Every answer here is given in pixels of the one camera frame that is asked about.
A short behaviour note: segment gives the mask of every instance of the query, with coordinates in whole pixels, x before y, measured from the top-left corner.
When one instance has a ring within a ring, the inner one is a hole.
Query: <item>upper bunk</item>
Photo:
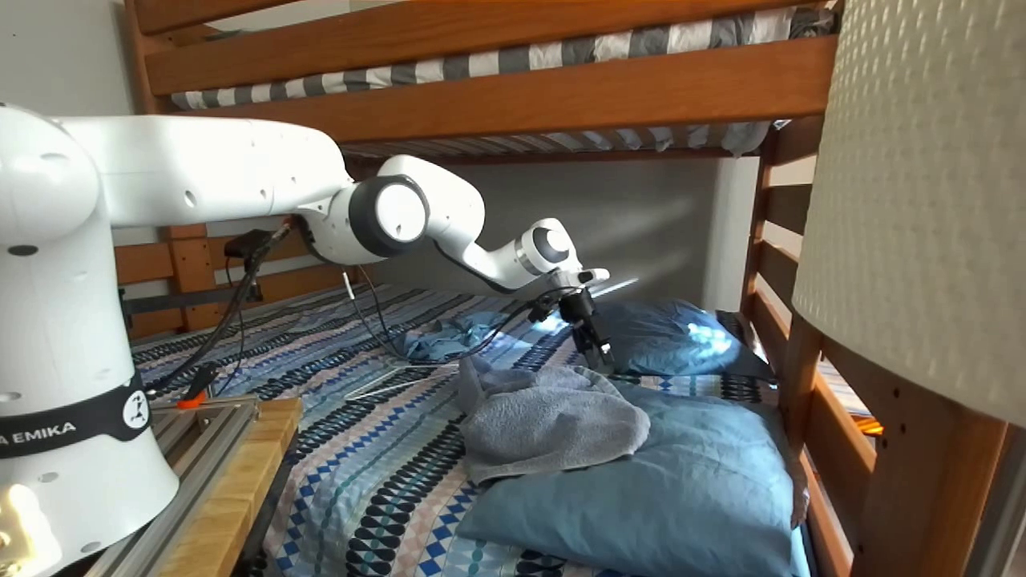
[[[816,116],[836,10],[794,0],[387,3],[225,30],[285,0],[128,0],[138,105],[315,124],[345,154],[752,154]]]

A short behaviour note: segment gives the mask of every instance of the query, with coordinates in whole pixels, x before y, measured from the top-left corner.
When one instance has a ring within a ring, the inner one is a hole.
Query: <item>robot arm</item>
[[[535,280],[578,291],[583,268],[562,222],[543,218],[501,249],[478,246],[483,201],[460,175],[398,154],[353,183],[338,146],[311,127],[241,120],[65,120],[93,161],[108,225],[204,225],[301,216],[331,263],[376,263],[431,245],[504,291]]]
[[[478,246],[483,201],[441,166],[392,158],[353,183],[335,143],[298,124],[46,123],[0,104],[0,574],[52,574],[175,495],[135,378],[112,228],[262,216],[301,216],[333,263],[429,239],[507,291],[547,280],[578,343],[598,345],[586,323],[598,271],[579,265],[568,230],[545,218],[501,249]]]

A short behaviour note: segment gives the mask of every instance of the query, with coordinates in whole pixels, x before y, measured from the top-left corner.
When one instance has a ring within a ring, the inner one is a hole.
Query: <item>blue pillow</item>
[[[595,309],[612,373],[707,374],[736,358],[740,340],[713,312],[682,300],[608,300]]]
[[[801,574],[776,412],[624,387],[647,441],[586,471],[501,482],[459,536],[624,574]]]

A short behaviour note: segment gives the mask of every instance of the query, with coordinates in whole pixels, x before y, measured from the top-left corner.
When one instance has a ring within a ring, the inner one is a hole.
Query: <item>gray cloth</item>
[[[589,369],[523,373],[460,358],[459,405],[474,485],[602,464],[647,438],[647,412]]]

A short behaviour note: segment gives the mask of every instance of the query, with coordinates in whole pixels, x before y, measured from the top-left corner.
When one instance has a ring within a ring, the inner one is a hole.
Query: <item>striped bedspread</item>
[[[214,394],[301,396],[293,476],[262,537],[270,574],[595,574],[504,541],[459,537],[474,501],[460,468],[456,362],[398,355],[407,334],[501,312],[501,296],[422,290],[342,291],[252,312],[207,353]],[[135,345],[145,380],[192,353],[201,334]],[[563,323],[509,323],[478,355],[543,369],[579,362]],[[672,394],[766,402],[731,378],[635,378]]]

